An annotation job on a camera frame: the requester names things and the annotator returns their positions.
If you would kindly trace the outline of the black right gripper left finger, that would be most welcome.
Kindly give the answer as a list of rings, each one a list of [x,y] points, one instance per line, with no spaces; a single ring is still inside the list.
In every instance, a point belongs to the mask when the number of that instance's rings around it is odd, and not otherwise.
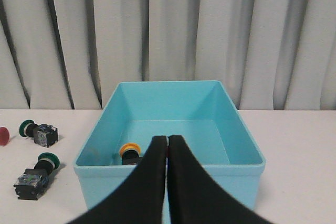
[[[103,201],[70,223],[162,223],[167,137],[152,137],[142,160]]]

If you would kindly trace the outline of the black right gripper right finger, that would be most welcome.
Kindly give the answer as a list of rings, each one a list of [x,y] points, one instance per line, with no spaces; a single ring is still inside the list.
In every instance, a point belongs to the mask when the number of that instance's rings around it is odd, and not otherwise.
[[[171,223],[268,223],[220,187],[181,135],[169,136],[167,196]]]

